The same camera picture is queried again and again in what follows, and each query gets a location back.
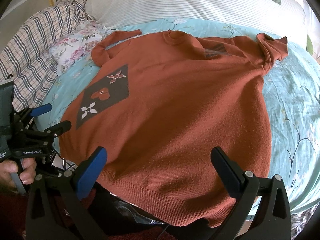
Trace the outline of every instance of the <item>white striped pillow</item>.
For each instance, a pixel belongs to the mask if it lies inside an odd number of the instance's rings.
[[[219,20],[287,36],[302,47],[307,28],[295,0],[88,0],[87,14],[108,28],[119,28],[166,17]]]

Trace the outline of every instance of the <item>red flower design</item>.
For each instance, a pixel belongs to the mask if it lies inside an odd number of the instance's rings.
[[[115,75],[110,75],[110,76],[108,76],[108,78],[112,78],[112,80],[110,81],[110,84],[112,84],[113,82],[115,82],[117,78],[123,78],[123,77],[125,77],[125,75],[122,75],[122,74],[121,74],[121,70],[118,71],[118,73],[116,73]]]
[[[91,95],[91,99],[99,98],[100,100],[107,100],[110,97],[108,88],[101,88],[99,91]]]

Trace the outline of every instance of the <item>fingernail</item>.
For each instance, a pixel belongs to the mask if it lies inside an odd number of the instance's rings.
[[[18,172],[18,166],[15,163],[13,163],[11,165],[11,170],[12,170],[12,172]]]
[[[25,182],[25,180],[24,180],[25,177],[26,177],[25,174],[21,174],[21,175],[20,175],[20,179],[22,180],[22,182]]]

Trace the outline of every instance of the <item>wall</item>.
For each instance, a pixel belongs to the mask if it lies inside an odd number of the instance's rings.
[[[0,52],[33,14],[51,5],[50,0],[12,0],[0,19]]]
[[[313,57],[320,63],[320,22],[306,0],[296,0],[306,14],[308,35],[313,43]]]

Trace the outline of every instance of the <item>light blue bedsheet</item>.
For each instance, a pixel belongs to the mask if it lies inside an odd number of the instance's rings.
[[[247,35],[254,40],[260,33],[253,28],[218,21],[174,18],[119,30],[136,29],[141,29],[144,34],[168,29],[181,30],[196,37],[231,38]],[[272,130],[269,177],[274,174],[283,177],[294,214],[320,201],[320,66],[300,46],[289,42],[288,47],[289,56],[282,62],[277,61],[264,77],[263,95]],[[52,111],[39,117],[38,127],[45,129],[58,123],[68,105],[98,71],[99,68],[91,60],[82,58],[60,76],[44,101],[44,104],[52,104]],[[250,214],[255,214],[257,205],[255,203]]]

